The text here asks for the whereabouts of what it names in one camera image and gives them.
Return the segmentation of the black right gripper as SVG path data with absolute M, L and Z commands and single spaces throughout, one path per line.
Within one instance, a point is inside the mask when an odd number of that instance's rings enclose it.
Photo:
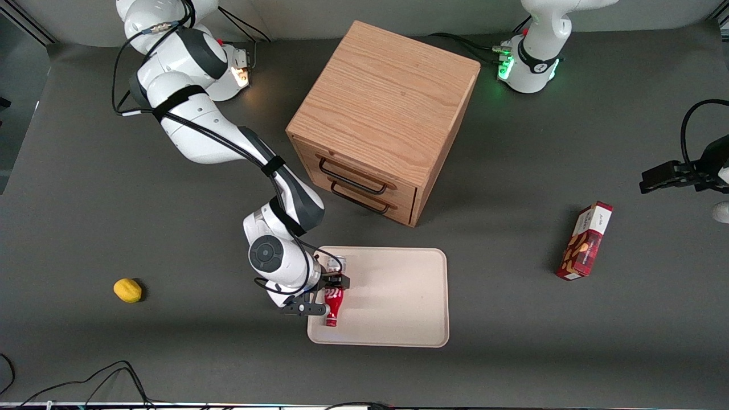
M 278 285 L 278 290 L 290 295 L 282 296 L 279 301 L 279 310 L 283 314 L 297 316 L 326 316 L 330 307 L 326 303 L 317 302 L 317 296 L 321 289 L 350 288 L 350 278 L 346 275 L 322 276 L 321 273 L 313 273 L 308 277 L 305 284 L 299 286 Z

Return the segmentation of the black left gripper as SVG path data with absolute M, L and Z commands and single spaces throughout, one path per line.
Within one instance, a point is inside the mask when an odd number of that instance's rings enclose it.
M 688 156 L 686 137 L 680 138 L 681 153 L 686 171 L 682 177 L 680 161 L 667 161 L 641 174 L 641 194 L 650 194 L 669 187 L 693 186 L 695 191 L 714 190 L 726 194 L 728 135 L 706 146 L 700 159 L 691 161 Z

